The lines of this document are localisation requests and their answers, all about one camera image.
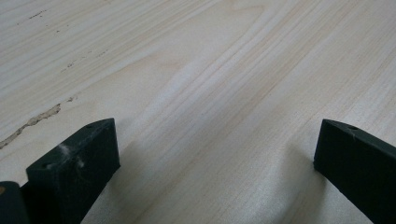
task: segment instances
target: black plastic block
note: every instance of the black plastic block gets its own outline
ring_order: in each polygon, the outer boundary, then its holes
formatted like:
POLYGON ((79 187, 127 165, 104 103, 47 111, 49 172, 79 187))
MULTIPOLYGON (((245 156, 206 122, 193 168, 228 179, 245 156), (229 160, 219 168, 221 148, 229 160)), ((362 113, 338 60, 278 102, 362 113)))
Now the black plastic block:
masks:
POLYGON ((30 223, 21 196, 20 186, 15 182, 0 182, 0 223, 30 223))
POLYGON ((374 223, 396 223, 396 147, 325 119, 314 166, 374 223))
POLYGON ((32 223, 80 223, 119 167, 114 119, 81 128, 26 169, 32 223))

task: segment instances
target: wood grain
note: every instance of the wood grain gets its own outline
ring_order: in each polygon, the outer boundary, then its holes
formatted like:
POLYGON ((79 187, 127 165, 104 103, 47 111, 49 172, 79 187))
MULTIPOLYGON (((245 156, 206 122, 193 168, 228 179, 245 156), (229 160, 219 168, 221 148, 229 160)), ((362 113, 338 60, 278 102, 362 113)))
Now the wood grain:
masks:
POLYGON ((83 223, 370 223, 313 170, 322 119, 396 145, 392 0, 0 2, 0 179, 115 118, 83 223))

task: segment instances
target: wooden board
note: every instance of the wooden board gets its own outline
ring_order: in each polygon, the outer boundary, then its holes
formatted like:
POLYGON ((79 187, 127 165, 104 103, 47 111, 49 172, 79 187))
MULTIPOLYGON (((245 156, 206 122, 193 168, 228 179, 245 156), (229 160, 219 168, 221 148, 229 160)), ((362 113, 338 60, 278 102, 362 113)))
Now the wooden board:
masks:
POLYGON ((312 160, 325 118, 396 145, 395 24, 392 0, 2 1, 0 179, 115 118, 83 223, 370 223, 312 160))

